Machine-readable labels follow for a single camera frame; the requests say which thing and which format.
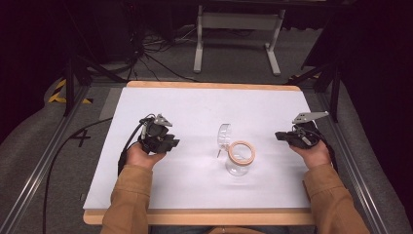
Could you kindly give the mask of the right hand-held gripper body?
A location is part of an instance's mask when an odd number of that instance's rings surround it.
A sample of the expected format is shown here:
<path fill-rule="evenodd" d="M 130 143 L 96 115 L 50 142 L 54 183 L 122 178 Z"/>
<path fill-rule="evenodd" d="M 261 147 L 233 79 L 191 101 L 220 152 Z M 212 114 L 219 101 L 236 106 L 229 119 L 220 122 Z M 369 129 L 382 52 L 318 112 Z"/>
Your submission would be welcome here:
<path fill-rule="evenodd" d="M 328 116 L 327 111 L 324 112 L 302 112 L 299 113 L 292 121 L 293 132 L 298 135 L 301 140 L 297 147 L 309 149 L 317 145 L 319 141 L 324 141 L 325 137 L 317 128 L 315 121 L 319 118 Z"/>

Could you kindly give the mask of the wooden table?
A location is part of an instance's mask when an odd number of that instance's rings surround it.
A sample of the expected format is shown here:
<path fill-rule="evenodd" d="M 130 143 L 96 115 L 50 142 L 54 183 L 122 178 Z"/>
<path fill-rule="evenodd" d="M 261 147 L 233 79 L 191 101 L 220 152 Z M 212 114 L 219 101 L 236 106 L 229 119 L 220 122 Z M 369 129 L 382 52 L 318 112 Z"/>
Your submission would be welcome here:
<path fill-rule="evenodd" d="M 295 86 L 141 81 L 130 82 L 126 88 L 300 91 Z M 87 210 L 84 207 L 84 221 L 100 224 L 107 208 Z M 267 209 L 153 209 L 150 206 L 148 220 L 152 225 L 311 225 L 314 222 L 309 205 Z"/>

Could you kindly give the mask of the aluminium rail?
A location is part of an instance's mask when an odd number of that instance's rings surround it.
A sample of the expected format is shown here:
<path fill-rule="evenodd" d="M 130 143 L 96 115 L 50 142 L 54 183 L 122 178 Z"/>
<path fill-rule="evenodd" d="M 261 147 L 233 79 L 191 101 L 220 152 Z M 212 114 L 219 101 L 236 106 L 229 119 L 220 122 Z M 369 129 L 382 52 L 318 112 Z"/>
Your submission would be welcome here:
<path fill-rule="evenodd" d="M 43 180 L 43 177 L 50 168 L 50 165 L 52 164 L 53 160 L 53 155 L 57 153 L 57 149 L 60 146 L 60 143 L 62 142 L 63 135 L 65 134 L 71 120 L 73 119 L 73 116 L 75 115 L 77 109 L 81 105 L 84 97 L 88 93 L 89 88 L 89 86 L 81 86 L 78 88 L 78 91 L 74 96 L 72 105 L 69 107 L 67 115 L 63 116 L 60 119 L 55 132 L 53 133 L 50 141 L 48 142 L 45 151 L 40 157 L 33 172 L 26 180 L 22 191 L 16 199 L 5 221 L 0 226 L 0 234 L 13 234 L 16 230 L 23 214 L 25 213 L 33 196 L 38 190 Z"/>
<path fill-rule="evenodd" d="M 359 167 L 355 155 L 346 141 L 340 124 L 336 123 L 333 117 L 328 117 L 326 120 L 322 120 L 322 122 L 325 125 L 322 131 L 327 134 L 328 141 L 336 150 L 336 165 L 348 181 L 351 191 L 355 195 L 357 208 L 361 210 L 362 216 L 366 219 L 367 226 L 372 234 L 390 234 L 383 217 L 380 215 L 377 203 L 374 201 L 372 190 L 362 174 L 362 169 Z"/>

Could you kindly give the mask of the yellow black hazard tape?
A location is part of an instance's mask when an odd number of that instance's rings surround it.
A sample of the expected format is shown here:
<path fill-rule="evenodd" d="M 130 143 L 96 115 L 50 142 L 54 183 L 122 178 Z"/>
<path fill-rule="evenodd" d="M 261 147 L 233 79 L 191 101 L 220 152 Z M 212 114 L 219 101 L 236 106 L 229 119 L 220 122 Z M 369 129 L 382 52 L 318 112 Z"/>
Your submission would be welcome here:
<path fill-rule="evenodd" d="M 64 78 L 60 79 L 60 81 L 56 85 L 55 90 L 53 91 L 53 93 L 49 97 L 48 102 L 67 103 L 66 98 L 60 96 L 60 93 L 63 90 L 63 88 L 65 87 L 65 85 L 66 85 L 66 79 L 64 79 Z M 84 98 L 82 103 L 92 104 L 92 103 L 94 103 L 94 99 L 93 98 Z"/>

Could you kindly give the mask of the person's right hand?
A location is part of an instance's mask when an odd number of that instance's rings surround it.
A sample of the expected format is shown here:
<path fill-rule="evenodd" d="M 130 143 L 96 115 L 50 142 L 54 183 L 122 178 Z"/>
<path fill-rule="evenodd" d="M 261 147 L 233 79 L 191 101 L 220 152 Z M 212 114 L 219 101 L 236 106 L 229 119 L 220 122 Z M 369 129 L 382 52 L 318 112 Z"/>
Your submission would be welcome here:
<path fill-rule="evenodd" d="M 302 149 L 293 145 L 290 145 L 290 148 L 303 158 L 308 169 L 331 164 L 329 151 L 322 141 L 310 149 Z"/>

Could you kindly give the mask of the white table mat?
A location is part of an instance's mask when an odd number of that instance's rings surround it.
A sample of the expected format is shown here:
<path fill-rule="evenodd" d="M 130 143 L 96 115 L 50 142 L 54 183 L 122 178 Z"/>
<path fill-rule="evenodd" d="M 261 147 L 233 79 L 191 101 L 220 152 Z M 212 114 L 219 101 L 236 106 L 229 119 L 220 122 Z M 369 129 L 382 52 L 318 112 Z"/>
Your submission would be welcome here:
<path fill-rule="evenodd" d="M 125 88 L 104 142 L 86 203 L 105 209 L 118 177 L 118 160 L 140 119 L 163 114 L 178 145 L 154 168 L 153 209 L 306 208 L 307 168 L 276 132 L 309 106 L 300 91 Z M 221 125 L 231 141 L 252 144 L 256 157 L 246 175 L 230 175 L 217 144 Z"/>

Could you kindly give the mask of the white metal stand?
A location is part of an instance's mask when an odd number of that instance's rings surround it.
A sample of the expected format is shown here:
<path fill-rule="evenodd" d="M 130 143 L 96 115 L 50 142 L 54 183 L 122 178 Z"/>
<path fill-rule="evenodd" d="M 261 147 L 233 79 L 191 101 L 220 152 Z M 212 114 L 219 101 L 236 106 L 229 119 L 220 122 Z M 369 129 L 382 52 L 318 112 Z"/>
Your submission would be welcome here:
<path fill-rule="evenodd" d="M 209 13 L 203 6 L 198 7 L 197 15 L 197 47 L 193 71 L 200 73 L 203 62 L 203 30 L 210 29 L 243 29 L 243 30 L 271 30 L 273 37 L 264 48 L 267 53 L 272 72 L 275 76 L 281 75 L 281 70 L 276 58 L 275 47 L 282 30 L 285 10 L 280 10 L 275 15 L 234 14 L 234 13 Z"/>

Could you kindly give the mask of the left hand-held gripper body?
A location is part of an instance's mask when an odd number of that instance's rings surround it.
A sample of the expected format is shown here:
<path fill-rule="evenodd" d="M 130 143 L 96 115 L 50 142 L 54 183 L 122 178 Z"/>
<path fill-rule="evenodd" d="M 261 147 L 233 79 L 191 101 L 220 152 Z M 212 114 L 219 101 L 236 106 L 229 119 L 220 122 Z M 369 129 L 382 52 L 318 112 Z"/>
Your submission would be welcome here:
<path fill-rule="evenodd" d="M 173 140 L 173 135 L 168 134 L 172 123 L 162 114 L 141 119 L 139 123 L 143 128 L 138 141 L 142 144 L 144 152 L 163 153 L 166 147 L 172 147 L 170 141 Z"/>

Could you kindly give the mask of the person's left hand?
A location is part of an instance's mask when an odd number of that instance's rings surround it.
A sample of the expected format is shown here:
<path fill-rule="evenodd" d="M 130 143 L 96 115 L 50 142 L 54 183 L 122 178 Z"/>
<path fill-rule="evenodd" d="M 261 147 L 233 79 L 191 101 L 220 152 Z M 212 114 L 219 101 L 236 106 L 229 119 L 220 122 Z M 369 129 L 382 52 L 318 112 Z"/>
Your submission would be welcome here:
<path fill-rule="evenodd" d="M 127 165 L 139 166 L 152 170 L 166 156 L 166 153 L 149 155 L 143 151 L 141 144 L 135 143 L 127 150 Z"/>

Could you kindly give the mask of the glass jar with hinged lid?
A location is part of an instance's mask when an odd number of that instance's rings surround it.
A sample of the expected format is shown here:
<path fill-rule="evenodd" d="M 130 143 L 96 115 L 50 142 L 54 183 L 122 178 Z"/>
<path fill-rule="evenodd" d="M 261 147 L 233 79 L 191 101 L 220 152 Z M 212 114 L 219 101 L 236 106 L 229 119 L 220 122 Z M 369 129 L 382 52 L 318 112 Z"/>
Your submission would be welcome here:
<path fill-rule="evenodd" d="M 255 147 L 245 140 L 231 140 L 232 127 L 230 124 L 222 124 L 217 133 L 217 157 L 225 152 L 227 159 L 225 168 L 232 176 L 244 176 L 256 157 Z"/>

